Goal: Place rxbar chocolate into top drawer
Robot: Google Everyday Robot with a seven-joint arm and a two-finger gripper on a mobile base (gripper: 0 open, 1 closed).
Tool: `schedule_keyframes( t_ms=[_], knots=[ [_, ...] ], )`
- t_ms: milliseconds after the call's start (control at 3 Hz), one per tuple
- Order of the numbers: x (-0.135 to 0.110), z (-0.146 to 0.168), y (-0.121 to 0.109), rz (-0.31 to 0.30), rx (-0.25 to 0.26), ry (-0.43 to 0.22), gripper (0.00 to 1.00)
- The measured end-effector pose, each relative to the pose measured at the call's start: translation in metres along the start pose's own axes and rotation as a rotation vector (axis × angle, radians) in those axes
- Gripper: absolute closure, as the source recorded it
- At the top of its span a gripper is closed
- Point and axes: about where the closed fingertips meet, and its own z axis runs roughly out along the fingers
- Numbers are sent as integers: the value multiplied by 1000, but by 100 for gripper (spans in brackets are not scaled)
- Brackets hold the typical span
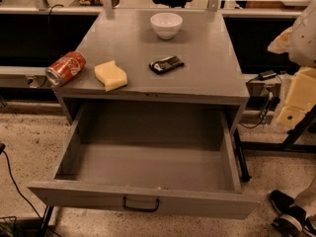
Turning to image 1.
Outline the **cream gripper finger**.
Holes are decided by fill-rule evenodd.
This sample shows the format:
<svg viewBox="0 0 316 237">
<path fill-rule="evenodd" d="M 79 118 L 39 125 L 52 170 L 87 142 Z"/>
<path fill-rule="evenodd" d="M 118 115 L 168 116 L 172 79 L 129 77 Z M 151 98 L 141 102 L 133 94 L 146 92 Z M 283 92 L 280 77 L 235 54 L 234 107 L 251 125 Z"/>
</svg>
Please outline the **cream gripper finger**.
<svg viewBox="0 0 316 237">
<path fill-rule="evenodd" d="M 301 67 L 292 77 L 276 121 L 294 128 L 316 105 L 316 69 Z"/>
<path fill-rule="evenodd" d="M 268 46 L 268 51 L 276 54 L 288 53 L 292 27 L 285 29 Z"/>
</svg>

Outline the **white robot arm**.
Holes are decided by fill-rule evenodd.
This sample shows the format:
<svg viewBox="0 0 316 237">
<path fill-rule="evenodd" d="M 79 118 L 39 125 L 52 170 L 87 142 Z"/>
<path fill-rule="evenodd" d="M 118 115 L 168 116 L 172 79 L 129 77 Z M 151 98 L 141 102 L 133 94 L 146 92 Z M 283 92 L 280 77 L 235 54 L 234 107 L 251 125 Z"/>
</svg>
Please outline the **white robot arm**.
<svg viewBox="0 0 316 237">
<path fill-rule="evenodd" d="M 316 105 L 316 1 L 313 0 L 294 24 L 268 46 L 276 54 L 287 53 L 299 70 L 291 77 L 283 107 L 276 121 L 295 127 Z"/>
</svg>

